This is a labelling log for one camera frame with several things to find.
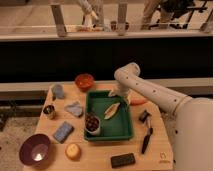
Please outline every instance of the bread roll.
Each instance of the bread roll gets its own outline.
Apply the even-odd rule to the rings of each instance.
[[[69,159],[78,160],[81,156],[81,149],[77,144],[71,143],[67,146],[65,153]]]

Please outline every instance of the gray sponge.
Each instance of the gray sponge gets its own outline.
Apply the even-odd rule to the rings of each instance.
[[[64,122],[53,134],[53,137],[59,142],[63,143],[68,135],[72,133],[74,130],[74,127],[70,125],[68,122]]]

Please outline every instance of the dark green plastic tray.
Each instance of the dark green plastic tray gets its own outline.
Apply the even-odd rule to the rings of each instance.
[[[132,121],[129,107],[119,96],[108,97],[109,91],[90,91],[87,93],[86,112],[94,112],[101,121],[101,134],[90,135],[84,130],[84,138],[88,141],[119,141],[133,137]],[[109,120],[104,119],[104,112],[113,103],[120,102],[116,114]]]

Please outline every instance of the red bowl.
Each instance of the red bowl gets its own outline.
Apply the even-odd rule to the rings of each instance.
[[[45,134],[35,134],[22,144],[19,159],[24,165],[34,166],[47,158],[49,149],[49,137]]]
[[[91,74],[80,74],[75,78],[75,84],[81,91],[85,92],[93,86],[94,78]]]

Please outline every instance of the wooden tabletop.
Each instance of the wooden tabletop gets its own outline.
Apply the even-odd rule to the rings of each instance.
[[[96,84],[94,90],[110,90],[113,84]],[[143,170],[172,170],[173,153],[168,140],[166,129],[160,115],[159,108],[152,102],[144,105],[131,106],[130,112],[132,117],[134,137],[130,140],[120,142],[88,142],[84,139],[84,117],[76,118],[72,114],[64,110],[66,104],[76,100],[85,106],[86,93],[82,93],[74,84],[63,85],[65,98],[56,99],[53,104],[56,109],[56,117],[49,120],[41,113],[36,132],[43,133],[51,139],[51,149],[48,159],[40,165],[29,167],[24,166],[24,171],[109,171],[109,170],[127,170],[127,171],[143,171]],[[131,99],[142,99],[138,93],[131,91]],[[52,103],[52,93],[48,92],[44,105]],[[146,153],[141,154],[141,146],[143,138],[146,135],[147,127],[142,124],[138,118],[141,112],[147,110],[152,114],[152,126],[154,134],[150,138],[150,142]],[[58,143],[53,134],[57,128],[67,121],[74,126],[75,130],[71,133],[63,144]],[[82,155],[79,161],[71,161],[65,155],[66,146],[71,143],[77,143]],[[111,167],[111,156],[117,156],[125,153],[134,153],[136,163],[134,165],[124,166],[113,169]]]

